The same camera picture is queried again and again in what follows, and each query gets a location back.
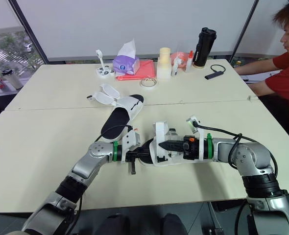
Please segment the man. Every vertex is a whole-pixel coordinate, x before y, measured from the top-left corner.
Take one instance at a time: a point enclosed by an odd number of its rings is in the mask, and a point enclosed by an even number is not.
[[[274,16],[273,21],[278,23],[285,31],[281,42],[287,52],[273,59],[257,61],[237,67],[235,70],[239,75],[282,70],[279,74],[271,76],[265,81],[249,84],[249,87],[257,96],[276,93],[283,99],[286,99],[289,106],[289,3]],[[289,134],[289,127],[286,126],[285,129]]]

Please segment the dark pants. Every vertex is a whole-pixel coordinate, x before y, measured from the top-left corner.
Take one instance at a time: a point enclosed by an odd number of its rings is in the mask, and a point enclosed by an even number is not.
[[[289,135],[289,105],[287,100],[276,94],[260,96],[259,99]]]
[[[95,235],[129,235],[129,220],[118,214],[108,217]],[[175,214],[167,214],[162,219],[161,235],[188,235],[185,226]]]

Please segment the floor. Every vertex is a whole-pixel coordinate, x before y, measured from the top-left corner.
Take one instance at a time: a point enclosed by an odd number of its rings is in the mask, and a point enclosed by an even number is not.
[[[182,220],[189,235],[207,235],[209,233],[206,233],[205,231],[208,231],[208,228],[213,227],[222,227],[225,235],[232,235],[234,234],[234,223],[238,208],[239,207],[235,207],[228,211],[215,212],[214,214],[210,204],[203,202],[88,210],[82,211],[73,233],[91,235],[97,230],[106,217],[121,213],[130,218],[131,235],[158,235],[160,234],[160,219],[167,213],[174,213]],[[246,215],[248,213],[249,208],[245,207],[240,218],[239,235],[248,234],[246,224]],[[0,235],[19,230],[24,222],[24,218],[0,214]]]

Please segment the tissue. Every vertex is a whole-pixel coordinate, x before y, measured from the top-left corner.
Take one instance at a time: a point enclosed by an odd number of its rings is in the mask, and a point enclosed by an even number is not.
[[[134,39],[125,43],[119,50],[117,57],[113,60],[113,69],[118,75],[134,75],[140,67],[139,58],[136,56]]]

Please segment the tissue box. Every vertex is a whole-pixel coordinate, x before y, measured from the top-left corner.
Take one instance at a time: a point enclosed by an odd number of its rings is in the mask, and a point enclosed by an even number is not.
[[[125,55],[118,55],[113,60],[113,69],[116,72],[134,75],[140,67],[140,60],[138,57],[131,58]]]

